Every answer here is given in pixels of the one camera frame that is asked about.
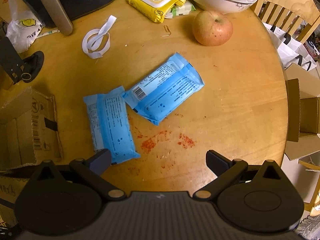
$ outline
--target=metal handle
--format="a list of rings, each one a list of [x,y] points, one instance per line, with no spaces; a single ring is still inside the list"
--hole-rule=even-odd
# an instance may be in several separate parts
[[[51,19],[63,35],[72,33],[73,25],[60,0],[41,0]]]

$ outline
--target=wooden table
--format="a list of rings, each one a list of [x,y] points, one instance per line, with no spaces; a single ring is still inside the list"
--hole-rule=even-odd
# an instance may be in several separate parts
[[[118,18],[110,30],[111,48],[103,58],[91,59],[82,52],[82,39],[111,14]],[[267,31],[248,9],[228,15],[234,33],[226,44],[205,47],[191,31],[196,14],[157,24],[126,0],[115,0],[75,20],[72,35],[56,33],[36,40],[23,57],[37,50],[44,52],[44,66],[31,85],[56,97],[63,163],[93,155],[84,96],[107,93],[120,85],[129,89],[175,52],[196,68],[205,86],[159,126],[127,107],[141,158],[110,167],[103,178],[127,193],[193,193],[215,178],[205,164],[209,149],[249,164],[261,164],[265,159],[281,163],[287,135],[287,95]],[[168,37],[161,37],[166,35],[164,25],[172,32]],[[19,82],[10,92],[0,90],[0,104],[27,86]],[[145,143],[150,138],[155,144],[152,149]]]

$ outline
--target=cardboard box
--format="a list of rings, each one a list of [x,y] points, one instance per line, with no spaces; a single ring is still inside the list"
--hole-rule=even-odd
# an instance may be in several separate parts
[[[320,151],[320,80],[296,64],[285,73],[289,105],[285,153],[294,160]]]
[[[2,200],[14,204],[34,170],[35,167],[24,167],[0,175],[0,216],[11,227],[17,224],[17,219],[13,209],[3,205]]]
[[[0,109],[0,171],[61,161],[54,97],[31,87]]]
[[[17,3],[18,12],[30,10],[23,0],[15,0],[15,1]],[[0,0],[0,17],[7,23],[11,22],[9,0]]]

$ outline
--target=barcode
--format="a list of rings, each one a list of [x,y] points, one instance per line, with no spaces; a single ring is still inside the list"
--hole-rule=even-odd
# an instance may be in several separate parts
[[[41,143],[39,137],[39,125],[38,125],[39,115],[32,115],[32,137],[33,146],[35,150],[41,150]]]
[[[136,95],[136,97],[139,99],[139,100],[142,100],[143,98],[145,98],[147,95],[145,92],[143,92],[143,90],[137,86],[136,88],[134,88],[132,90],[132,92]]]

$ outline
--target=black bracket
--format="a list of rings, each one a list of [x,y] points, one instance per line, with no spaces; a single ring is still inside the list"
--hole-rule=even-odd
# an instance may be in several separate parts
[[[30,57],[21,59],[8,37],[0,40],[0,65],[12,79],[13,84],[23,80],[29,83],[40,72],[44,62],[44,54],[37,51]]]

